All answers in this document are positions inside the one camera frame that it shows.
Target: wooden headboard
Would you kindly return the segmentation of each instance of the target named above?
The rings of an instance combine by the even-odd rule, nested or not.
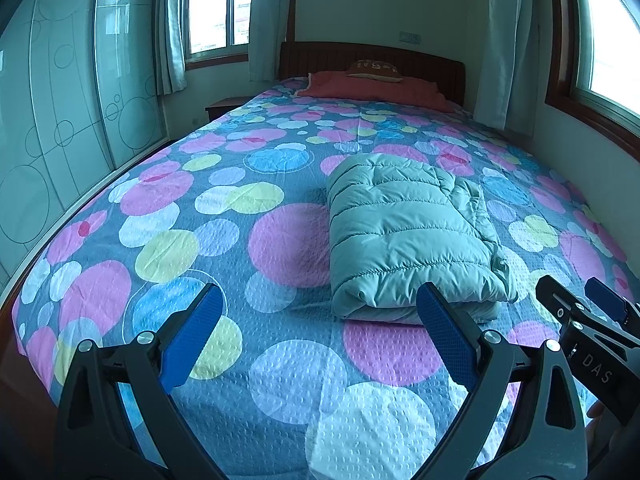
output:
[[[359,59],[394,65],[402,75],[433,81],[449,101],[463,105],[465,65],[446,57],[391,46],[317,41],[285,41],[280,49],[278,78],[306,76],[322,70],[347,70]]]

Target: red pillow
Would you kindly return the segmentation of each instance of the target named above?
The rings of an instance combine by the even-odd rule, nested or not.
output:
[[[346,72],[316,72],[309,74],[309,85],[304,90],[298,90],[296,96],[382,101],[430,108],[439,112],[454,111],[444,95],[438,92],[436,83],[415,77],[404,77],[398,83],[388,83],[348,77]]]

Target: folded puffer jacket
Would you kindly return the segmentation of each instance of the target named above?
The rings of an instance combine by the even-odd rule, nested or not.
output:
[[[433,282],[483,322],[517,300],[482,188],[395,155],[344,160],[327,181],[335,316],[420,324],[415,297]]]

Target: sliding wardrobe door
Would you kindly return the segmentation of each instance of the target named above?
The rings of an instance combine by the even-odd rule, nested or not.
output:
[[[94,12],[95,0],[36,0],[33,12],[33,110],[65,208],[115,169],[95,85]]]
[[[152,56],[152,0],[97,0],[95,60],[116,166],[162,138]]]
[[[0,36],[0,292],[84,193],[165,137],[153,0],[23,0]]]

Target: pillow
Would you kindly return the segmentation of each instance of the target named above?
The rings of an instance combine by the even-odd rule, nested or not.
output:
[[[395,66],[382,61],[373,61],[372,59],[356,61],[347,70],[347,76],[376,79],[388,83],[399,83],[402,81],[402,76]]]
[[[438,92],[436,83],[415,77],[404,77],[398,83],[387,83],[375,79],[348,77],[346,72],[310,73],[308,86],[298,90],[295,96],[382,101],[430,108],[439,112],[454,111],[444,95]]]

